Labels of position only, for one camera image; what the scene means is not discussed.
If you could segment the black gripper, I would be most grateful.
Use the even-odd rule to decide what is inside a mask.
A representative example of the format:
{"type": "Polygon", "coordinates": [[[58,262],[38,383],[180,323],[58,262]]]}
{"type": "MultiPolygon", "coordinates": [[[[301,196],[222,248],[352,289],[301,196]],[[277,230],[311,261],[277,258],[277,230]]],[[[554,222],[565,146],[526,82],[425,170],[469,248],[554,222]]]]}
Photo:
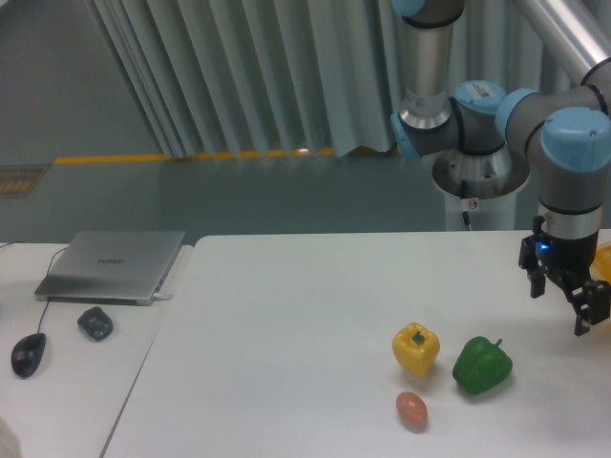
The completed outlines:
{"type": "Polygon", "coordinates": [[[576,314],[574,333],[580,337],[610,318],[610,283],[590,274],[599,233],[567,239],[553,235],[548,226],[545,216],[533,218],[532,234],[520,244],[518,266],[527,271],[532,299],[545,293],[546,278],[563,289],[576,314]]]}

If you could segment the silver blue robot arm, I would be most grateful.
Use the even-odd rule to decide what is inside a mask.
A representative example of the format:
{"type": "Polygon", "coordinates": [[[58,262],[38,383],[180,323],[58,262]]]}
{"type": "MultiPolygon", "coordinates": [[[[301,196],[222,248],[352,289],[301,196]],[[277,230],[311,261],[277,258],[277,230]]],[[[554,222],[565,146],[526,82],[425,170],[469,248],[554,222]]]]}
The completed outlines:
{"type": "Polygon", "coordinates": [[[572,90],[505,94],[473,81],[447,92],[460,1],[396,1],[412,36],[407,90],[390,123],[399,151],[421,157],[455,150],[485,158],[503,149],[540,176],[539,211],[518,264],[540,297],[547,282],[576,313],[575,332],[610,316],[610,285],[591,277],[610,168],[610,41],[579,1],[520,1],[517,9],[574,81],[572,90]]]}

